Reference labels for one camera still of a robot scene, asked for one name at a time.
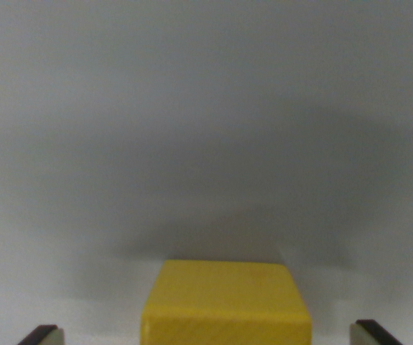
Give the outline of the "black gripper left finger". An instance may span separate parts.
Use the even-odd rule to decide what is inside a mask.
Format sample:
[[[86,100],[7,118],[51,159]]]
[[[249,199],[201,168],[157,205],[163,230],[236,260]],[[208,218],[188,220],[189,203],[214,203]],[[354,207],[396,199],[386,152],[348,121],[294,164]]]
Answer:
[[[65,333],[57,325],[38,325],[18,345],[64,345]]]

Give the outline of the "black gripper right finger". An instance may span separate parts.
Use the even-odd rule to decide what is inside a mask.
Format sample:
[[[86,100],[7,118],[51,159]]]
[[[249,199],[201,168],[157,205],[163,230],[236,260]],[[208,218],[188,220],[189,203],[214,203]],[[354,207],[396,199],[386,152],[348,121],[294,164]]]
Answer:
[[[402,345],[374,319],[360,319],[349,327],[350,345]]]

